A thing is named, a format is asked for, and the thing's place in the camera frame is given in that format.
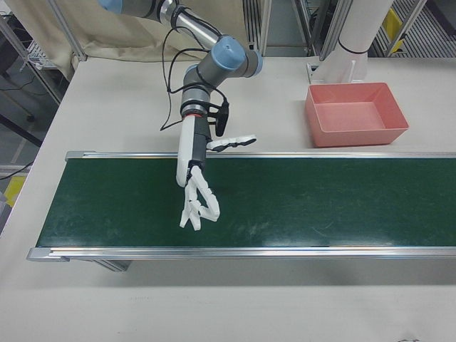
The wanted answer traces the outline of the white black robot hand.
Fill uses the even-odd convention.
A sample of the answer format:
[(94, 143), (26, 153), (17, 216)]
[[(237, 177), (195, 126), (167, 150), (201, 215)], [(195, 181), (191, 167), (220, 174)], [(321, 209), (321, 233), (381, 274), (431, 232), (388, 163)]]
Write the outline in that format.
[(199, 231), (202, 219), (216, 222), (219, 218), (219, 203), (203, 175), (207, 151), (221, 152), (228, 147), (250, 145), (256, 140), (255, 135), (212, 140), (205, 117), (190, 114), (183, 119), (176, 170), (176, 181), (185, 191), (181, 227), (190, 222), (193, 229)]

